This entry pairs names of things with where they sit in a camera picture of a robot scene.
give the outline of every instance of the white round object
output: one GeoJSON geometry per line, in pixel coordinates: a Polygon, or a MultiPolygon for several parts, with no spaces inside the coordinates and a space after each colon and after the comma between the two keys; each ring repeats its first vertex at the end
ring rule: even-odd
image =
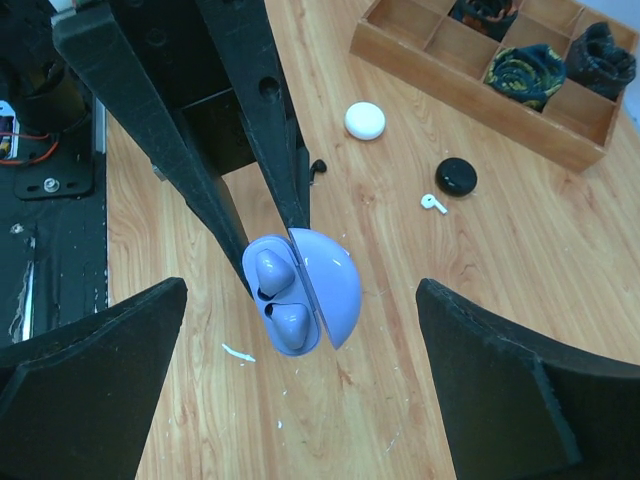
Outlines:
{"type": "Polygon", "coordinates": [[[377,105],[369,102],[354,103],[344,116],[347,131],[360,140],[373,140],[382,135],[387,120],[377,105]]]}

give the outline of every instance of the lavender earbud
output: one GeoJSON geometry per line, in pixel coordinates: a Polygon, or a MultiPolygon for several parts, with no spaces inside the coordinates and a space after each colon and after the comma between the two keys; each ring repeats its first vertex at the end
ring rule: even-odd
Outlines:
{"type": "Polygon", "coordinates": [[[304,345],[311,324],[307,307],[300,303],[273,304],[268,308],[267,315],[287,347],[298,350],[304,345]]]}
{"type": "Polygon", "coordinates": [[[262,294],[267,300],[282,292],[296,278],[291,265],[269,249],[256,255],[256,273],[260,284],[258,295],[262,294]]]}

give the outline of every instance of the black patterned fabric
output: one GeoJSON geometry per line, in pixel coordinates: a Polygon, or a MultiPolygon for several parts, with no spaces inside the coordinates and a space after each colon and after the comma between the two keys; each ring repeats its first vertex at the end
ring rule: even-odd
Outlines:
{"type": "Polygon", "coordinates": [[[610,100],[636,76],[636,59],[616,46],[609,25],[594,23],[571,45],[566,60],[567,76],[610,100]]]}
{"type": "Polygon", "coordinates": [[[513,0],[457,0],[451,10],[452,18],[498,42],[517,16],[513,0]]]}

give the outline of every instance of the small white scrap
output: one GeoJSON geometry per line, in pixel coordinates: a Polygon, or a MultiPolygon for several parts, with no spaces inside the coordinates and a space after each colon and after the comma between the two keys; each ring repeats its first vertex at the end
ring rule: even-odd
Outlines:
{"type": "Polygon", "coordinates": [[[440,210],[440,213],[442,213],[443,215],[447,214],[447,209],[445,208],[444,205],[442,205],[435,196],[433,196],[432,194],[428,193],[426,194],[424,197],[422,197],[422,200],[420,200],[420,205],[422,205],[423,208],[426,208],[427,210],[436,207],[438,210],[440,210]]]}
{"type": "Polygon", "coordinates": [[[391,443],[389,444],[387,449],[384,451],[385,455],[387,455],[389,451],[393,448],[393,445],[395,445],[396,440],[398,439],[401,433],[402,433],[402,428],[400,428],[400,430],[398,430],[398,433],[396,433],[396,436],[391,439],[391,443]]]}
{"type": "Polygon", "coordinates": [[[230,348],[227,344],[223,343],[222,348],[224,348],[229,355],[233,355],[234,357],[241,358],[242,360],[246,360],[247,362],[255,362],[256,359],[251,355],[242,352],[236,352],[233,348],[230,348]]]}

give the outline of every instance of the open earbud case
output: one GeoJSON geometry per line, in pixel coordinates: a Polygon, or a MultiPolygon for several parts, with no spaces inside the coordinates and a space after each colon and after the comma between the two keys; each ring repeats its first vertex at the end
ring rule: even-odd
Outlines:
{"type": "Polygon", "coordinates": [[[311,352],[322,325],[335,349],[353,332],[362,288],[349,253],[313,230],[290,228],[290,240],[267,235],[252,242],[242,266],[269,338],[288,356],[311,352]]]}

